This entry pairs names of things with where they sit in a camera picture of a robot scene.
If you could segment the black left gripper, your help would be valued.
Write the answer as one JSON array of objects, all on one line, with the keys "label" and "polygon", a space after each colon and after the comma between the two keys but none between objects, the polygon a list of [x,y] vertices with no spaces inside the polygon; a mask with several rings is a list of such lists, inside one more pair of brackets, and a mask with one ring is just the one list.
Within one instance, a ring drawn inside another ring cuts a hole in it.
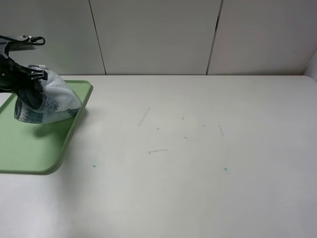
[{"label": "black left gripper", "polygon": [[20,108],[41,109],[44,106],[45,94],[37,80],[47,80],[48,74],[39,65],[25,67],[18,64],[9,53],[34,50],[45,43],[45,38],[41,36],[0,37],[0,91],[16,92],[17,105]]}]

